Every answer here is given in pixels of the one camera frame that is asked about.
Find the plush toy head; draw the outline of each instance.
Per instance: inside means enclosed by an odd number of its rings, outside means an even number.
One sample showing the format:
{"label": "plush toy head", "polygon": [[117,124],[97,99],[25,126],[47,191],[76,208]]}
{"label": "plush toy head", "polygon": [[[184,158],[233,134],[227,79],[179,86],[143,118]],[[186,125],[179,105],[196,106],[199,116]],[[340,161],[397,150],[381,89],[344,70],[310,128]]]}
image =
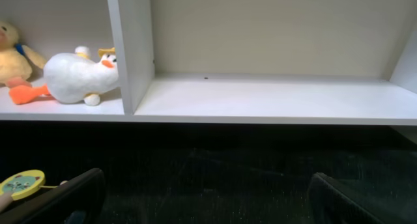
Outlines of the plush toy head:
{"label": "plush toy head", "polygon": [[19,41],[19,33],[13,25],[0,21],[0,49],[14,47]]}

